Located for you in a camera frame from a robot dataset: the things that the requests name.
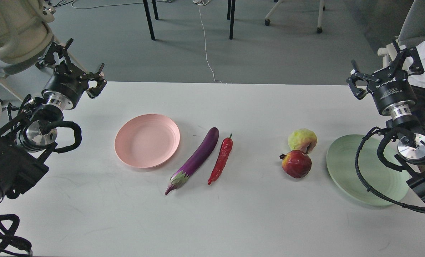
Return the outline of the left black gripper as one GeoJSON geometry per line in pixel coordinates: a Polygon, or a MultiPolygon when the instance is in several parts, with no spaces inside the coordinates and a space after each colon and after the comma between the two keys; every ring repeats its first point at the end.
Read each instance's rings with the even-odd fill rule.
{"type": "Polygon", "coordinates": [[[88,73],[73,65],[68,54],[68,48],[73,41],[73,39],[69,39],[65,46],[52,42],[44,55],[39,57],[35,63],[35,67],[38,69],[54,70],[42,91],[42,97],[49,99],[51,96],[60,96],[62,108],[66,110],[77,107],[84,92],[89,98],[95,99],[107,85],[103,73],[104,63],[96,72],[88,73]]]}

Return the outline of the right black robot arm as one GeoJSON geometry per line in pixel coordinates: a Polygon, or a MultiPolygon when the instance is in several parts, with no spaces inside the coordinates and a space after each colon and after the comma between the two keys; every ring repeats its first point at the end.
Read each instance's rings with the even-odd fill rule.
{"type": "Polygon", "coordinates": [[[395,50],[393,60],[372,74],[359,71],[356,61],[346,82],[361,100],[370,94],[377,111],[382,116],[390,116],[385,128],[374,127],[363,137],[355,154],[356,174],[366,190],[377,197],[402,208],[425,214],[425,207],[408,205],[393,200],[373,188],[359,169],[359,155],[366,141],[375,134],[382,135],[376,154],[379,161],[395,171],[406,171],[411,177],[408,186],[425,203],[425,171],[417,172],[412,165],[425,165],[425,116],[418,119],[413,112],[418,100],[408,77],[421,75],[424,68],[415,47],[401,49],[397,41],[391,46],[395,50]]]}

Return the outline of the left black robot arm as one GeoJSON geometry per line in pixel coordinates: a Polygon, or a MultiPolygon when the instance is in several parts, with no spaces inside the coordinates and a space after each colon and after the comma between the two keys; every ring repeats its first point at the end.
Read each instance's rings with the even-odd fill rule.
{"type": "MultiPolygon", "coordinates": [[[[104,89],[101,64],[98,71],[80,68],[68,53],[73,39],[65,45],[52,42],[36,67],[52,68],[41,97],[27,95],[20,107],[8,105],[9,122],[0,128],[0,203],[16,199],[33,188],[48,172],[45,161],[51,153],[66,153],[78,148],[82,132],[78,124],[64,120],[64,110],[77,107],[82,95],[96,98],[104,89]]],[[[15,214],[0,215],[0,254],[33,256],[31,242],[16,236],[20,219],[15,214]]]]}

